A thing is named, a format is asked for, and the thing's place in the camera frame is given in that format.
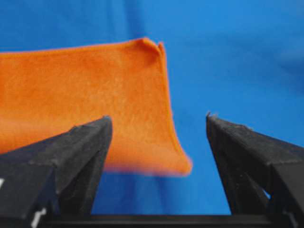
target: blue background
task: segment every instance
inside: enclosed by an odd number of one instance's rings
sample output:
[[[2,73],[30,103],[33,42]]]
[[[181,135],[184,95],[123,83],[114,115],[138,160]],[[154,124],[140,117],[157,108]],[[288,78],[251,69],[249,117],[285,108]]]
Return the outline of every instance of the blue background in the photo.
[[[193,172],[186,178],[105,173],[93,213],[229,214],[205,115],[304,145],[304,2],[0,2],[2,52],[143,36],[165,44],[175,126]]]

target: orange cloth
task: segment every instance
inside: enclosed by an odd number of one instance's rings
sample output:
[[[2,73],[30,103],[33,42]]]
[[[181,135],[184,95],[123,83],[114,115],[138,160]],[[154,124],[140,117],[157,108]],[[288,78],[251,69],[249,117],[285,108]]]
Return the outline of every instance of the orange cloth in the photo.
[[[0,54],[0,153],[109,115],[108,171],[186,175],[172,120],[165,51],[147,38]]]

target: black plastic jaw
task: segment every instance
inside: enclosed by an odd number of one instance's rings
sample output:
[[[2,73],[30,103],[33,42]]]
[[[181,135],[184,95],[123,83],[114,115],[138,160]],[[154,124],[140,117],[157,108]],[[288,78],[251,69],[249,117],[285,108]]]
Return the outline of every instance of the black plastic jaw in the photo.
[[[40,211],[89,215],[111,138],[104,117],[1,155],[0,224],[31,227]]]

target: microfiber cloth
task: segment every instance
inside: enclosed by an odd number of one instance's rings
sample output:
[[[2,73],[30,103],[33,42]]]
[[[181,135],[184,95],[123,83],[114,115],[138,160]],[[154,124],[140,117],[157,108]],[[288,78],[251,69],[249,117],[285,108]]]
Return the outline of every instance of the microfiber cloth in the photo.
[[[107,171],[190,173],[174,130],[162,43],[0,54],[0,153],[103,115],[113,121]]]

